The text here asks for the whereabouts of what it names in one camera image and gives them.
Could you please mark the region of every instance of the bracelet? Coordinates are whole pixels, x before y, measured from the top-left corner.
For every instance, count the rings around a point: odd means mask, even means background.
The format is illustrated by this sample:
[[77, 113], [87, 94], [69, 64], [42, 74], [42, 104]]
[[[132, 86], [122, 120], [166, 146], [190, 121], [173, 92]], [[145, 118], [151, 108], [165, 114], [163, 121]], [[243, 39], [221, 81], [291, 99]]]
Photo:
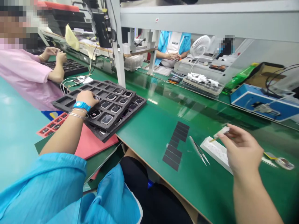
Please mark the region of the bracelet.
[[86, 114], [86, 117], [85, 117], [85, 118], [89, 118], [89, 115], [88, 115], [88, 113], [87, 113], [87, 112], [85, 112], [84, 110], [81, 110], [81, 109], [78, 109], [78, 108], [73, 108], [73, 110], [78, 110], [78, 111], [81, 111], [81, 112], [83, 112], [83, 113], [85, 113], [85, 114]]
[[82, 118], [83, 120], [85, 120], [84, 117], [81, 117], [81, 116], [79, 116], [79, 115], [77, 115], [77, 114], [74, 114], [74, 113], [69, 113], [69, 115], [74, 116], [74, 117], [78, 117], [78, 118]]
[[42, 55], [40, 55], [40, 57], [46, 61], [46, 59]]

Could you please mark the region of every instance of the green bottle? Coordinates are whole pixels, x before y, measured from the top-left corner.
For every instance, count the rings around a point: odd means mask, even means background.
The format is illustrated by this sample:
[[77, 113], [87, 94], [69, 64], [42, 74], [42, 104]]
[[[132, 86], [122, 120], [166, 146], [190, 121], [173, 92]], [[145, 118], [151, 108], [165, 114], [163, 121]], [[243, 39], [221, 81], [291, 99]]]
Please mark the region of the green bottle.
[[229, 95], [231, 90], [236, 88], [240, 83], [242, 83], [252, 72], [255, 67], [257, 67], [258, 63], [252, 63], [248, 68], [238, 73], [235, 77], [233, 77], [224, 87], [222, 93], [225, 95]]

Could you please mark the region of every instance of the yellow paper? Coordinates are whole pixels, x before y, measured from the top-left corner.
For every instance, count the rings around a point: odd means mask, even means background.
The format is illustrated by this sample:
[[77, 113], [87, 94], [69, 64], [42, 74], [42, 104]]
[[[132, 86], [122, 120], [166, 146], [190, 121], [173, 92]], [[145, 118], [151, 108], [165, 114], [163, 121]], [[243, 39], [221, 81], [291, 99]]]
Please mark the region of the yellow paper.
[[69, 25], [66, 25], [66, 27], [65, 27], [65, 40], [69, 46], [71, 46], [76, 51], [79, 51], [80, 43], [79, 43], [77, 37], [74, 35], [74, 33], [71, 30]]

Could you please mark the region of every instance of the pink shirt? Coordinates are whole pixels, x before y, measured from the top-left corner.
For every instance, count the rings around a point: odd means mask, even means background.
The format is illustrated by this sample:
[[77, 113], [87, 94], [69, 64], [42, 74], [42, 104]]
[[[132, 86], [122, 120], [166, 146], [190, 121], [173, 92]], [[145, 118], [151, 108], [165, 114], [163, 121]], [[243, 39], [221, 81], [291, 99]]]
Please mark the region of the pink shirt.
[[25, 50], [0, 50], [0, 76], [41, 111], [58, 110], [51, 102], [63, 95], [61, 90], [48, 80], [51, 71], [51, 68], [40, 64], [38, 56]]

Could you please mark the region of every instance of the blue shirt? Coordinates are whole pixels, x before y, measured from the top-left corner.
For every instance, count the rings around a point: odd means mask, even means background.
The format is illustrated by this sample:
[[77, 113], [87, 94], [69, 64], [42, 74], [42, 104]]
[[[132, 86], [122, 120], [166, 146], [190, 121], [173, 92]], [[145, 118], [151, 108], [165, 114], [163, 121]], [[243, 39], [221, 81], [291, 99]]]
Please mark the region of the blue shirt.
[[[172, 32], [161, 31], [159, 45], [158, 45], [158, 51], [160, 51], [162, 53], [166, 52], [169, 34], [171, 35]], [[190, 33], [182, 33], [181, 41], [182, 41], [182, 39], [183, 39], [183, 42], [181, 44], [179, 54], [189, 51], [191, 48], [191, 34]], [[156, 58], [155, 65], [159, 65], [161, 63], [161, 61], [162, 61], [161, 58]]]
[[66, 153], [42, 155], [32, 170], [0, 194], [0, 223], [140, 223], [143, 212], [120, 164], [83, 196], [86, 161]]

